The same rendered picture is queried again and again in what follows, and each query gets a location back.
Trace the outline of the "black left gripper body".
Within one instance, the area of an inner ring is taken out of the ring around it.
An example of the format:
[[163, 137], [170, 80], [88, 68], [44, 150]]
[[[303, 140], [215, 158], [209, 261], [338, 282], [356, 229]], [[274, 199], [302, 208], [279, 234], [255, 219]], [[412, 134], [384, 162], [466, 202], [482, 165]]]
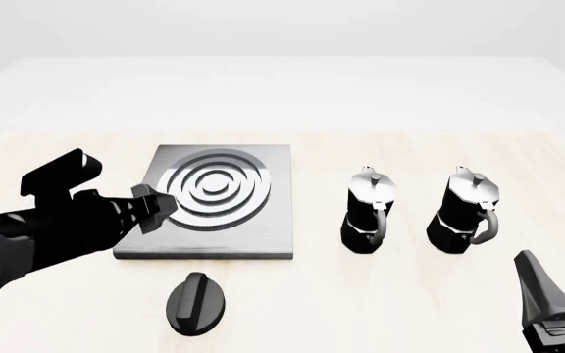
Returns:
[[147, 234], [156, 229], [156, 201], [153, 196], [136, 198], [113, 199], [113, 206], [117, 211], [120, 235], [126, 235], [136, 226], [142, 234]]

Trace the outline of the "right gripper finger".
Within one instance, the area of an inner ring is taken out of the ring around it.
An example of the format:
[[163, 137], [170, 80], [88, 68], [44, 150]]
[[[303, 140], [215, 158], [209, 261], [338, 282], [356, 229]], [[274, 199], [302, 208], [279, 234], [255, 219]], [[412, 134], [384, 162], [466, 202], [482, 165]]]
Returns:
[[522, 296], [522, 326], [565, 320], [565, 293], [530, 250], [514, 258]]

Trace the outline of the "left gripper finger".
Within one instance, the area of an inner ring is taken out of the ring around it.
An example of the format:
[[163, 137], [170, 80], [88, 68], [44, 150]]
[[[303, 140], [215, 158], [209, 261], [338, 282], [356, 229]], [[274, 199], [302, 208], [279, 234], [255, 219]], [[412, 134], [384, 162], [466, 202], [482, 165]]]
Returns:
[[149, 184], [137, 184], [131, 188], [133, 199], [144, 199], [150, 202], [161, 202], [170, 199], [170, 196], [165, 193], [160, 193]]
[[139, 221], [143, 234], [155, 231], [171, 214], [178, 210], [178, 202], [169, 194], [154, 194], [143, 197], [147, 215]]

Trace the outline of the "round black stove knob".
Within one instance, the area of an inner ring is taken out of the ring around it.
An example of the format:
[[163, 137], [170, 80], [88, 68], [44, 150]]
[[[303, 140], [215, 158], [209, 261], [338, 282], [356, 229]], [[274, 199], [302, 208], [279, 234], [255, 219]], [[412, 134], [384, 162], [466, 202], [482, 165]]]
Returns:
[[225, 309], [222, 288], [204, 273], [189, 273], [170, 294], [166, 318], [178, 334], [194, 337], [211, 331], [222, 319]]

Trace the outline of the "flat stove plate with rings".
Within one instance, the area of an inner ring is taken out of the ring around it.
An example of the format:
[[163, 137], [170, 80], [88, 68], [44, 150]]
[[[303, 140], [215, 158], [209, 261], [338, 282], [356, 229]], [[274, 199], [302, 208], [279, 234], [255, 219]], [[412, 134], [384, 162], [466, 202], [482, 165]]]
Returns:
[[142, 181], [178, 208], [155, 231], [131, 231], [115, 258], [293, 258], [289, 145], [161, 145]]

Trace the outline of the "black and silver moka pot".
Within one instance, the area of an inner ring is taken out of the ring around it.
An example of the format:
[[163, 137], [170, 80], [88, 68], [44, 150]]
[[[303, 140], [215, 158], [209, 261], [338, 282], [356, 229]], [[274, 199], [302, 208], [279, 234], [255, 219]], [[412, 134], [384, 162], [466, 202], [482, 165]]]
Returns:
[[499, 188], [494, 182], [467, 167], [456, 167], [440, 208], [426, 229], [428, 240], [436, 249], [452, 255], [493, 240], [499, 231], [495, 213], [498, 202]]
[[362, 167], [348, 185], [346, 214], [340, 228], [341, 243], [351, 252], [369, 255], [382, 246], [386, 220], [397, 187], [372, 167]]

